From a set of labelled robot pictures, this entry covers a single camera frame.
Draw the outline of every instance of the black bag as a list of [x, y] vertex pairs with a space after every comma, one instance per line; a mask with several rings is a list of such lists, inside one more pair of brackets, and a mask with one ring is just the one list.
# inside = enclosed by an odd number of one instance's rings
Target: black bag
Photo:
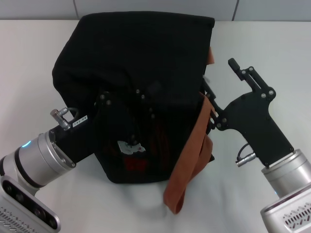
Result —
[[94, 151], [112, 182], [170, 177], [201, 109], [213, 26], [212, 18], [161, 12], [79, 21], [53, 84], [68, 107], [94, 115]]

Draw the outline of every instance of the ventilation grille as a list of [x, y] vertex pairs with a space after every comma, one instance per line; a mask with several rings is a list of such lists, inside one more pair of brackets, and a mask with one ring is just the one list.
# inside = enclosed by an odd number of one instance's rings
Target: ventilation grille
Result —
[[0, 225], [12, 233], [39, 233], [3, 207], [0, 208]]
[[297, 209], [292, 210], [283, 216], [284, 224], [293, 230], [297, 230], [305, 225], [311, 223], [311, 204], [306, 202], [303, 206], [298, 206]]

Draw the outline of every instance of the black bracket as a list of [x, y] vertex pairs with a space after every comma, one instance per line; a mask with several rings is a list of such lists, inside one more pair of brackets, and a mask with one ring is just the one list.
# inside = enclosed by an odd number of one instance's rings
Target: black bracket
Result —
[[228, 64], [241, 81], [246, 81], [252, 92], [232, 101], [224, 110], [215, 102], [215, 94], [204, 81], [203, 89], [216, 113], [211, 114], [220, 131], [239, 131], [254, 150], [262, 164], [269, 166], [293, 152], [294, 148], [269, 114], [269, 104], [276, 97], [276, 91], [269, 87], [253, 67], [240, 70], [231, 58]]

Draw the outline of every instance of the white surface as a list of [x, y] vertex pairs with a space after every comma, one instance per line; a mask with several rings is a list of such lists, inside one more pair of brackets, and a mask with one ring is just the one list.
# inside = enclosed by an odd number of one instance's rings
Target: white surface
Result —
[[0, 0], [0, 19], [77, 19], [72, 0]]
[[235, 21], [311, 21], [310, 0], [240, 0]]
[[[49, 112], [64, 103], [52, 85], [54, 62], [77, 21], [0, 21], [0, 157], [54, 127]], [[225, 107], [250, 91], [227, 65], [254, 66], [276, 90], [270, 113], [295, 148], [311, 159], [311, 23], [216, 22], [207, 68]], [[162, 204], [166, 183], [110, 183], [94, 155], [36, 195], [62, 221], [62, 233], [264, 233], [260, 210], [277, 199], [258, 160], [237, 168], [245, 143], [235, 131], [213, 131], [209, 164], [188, 186], [174, 216]]]
[[237, 0], [75, 0], [79, 17], [97, 12], [163, 11], [231, 20]]

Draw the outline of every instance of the white tabletop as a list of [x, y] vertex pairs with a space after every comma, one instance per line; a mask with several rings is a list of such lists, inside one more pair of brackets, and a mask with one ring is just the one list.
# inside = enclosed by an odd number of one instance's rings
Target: white tabletop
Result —
[[[52, 68], [77, 21], [0, 21], [0, 157], [56, 126], [49, 112], [65, 106]], [[276, 90], [270, 113], [292, 145], [311, 159], [311, 23], [216, 22], [215, 64], [206, 76], [225, 107], [250, 91], [227, 64], [254, 66]], [[215, 161], [188, 186], [174, 216], [162, 203], [166, 182], [111, 183], [94, 155], [42, 188], [36, 197], [57, 213], [62, 233], [262, 233], [260, 210], [277, 199], [258, 159], [238, 168], [243, 137], [213, 131]]]

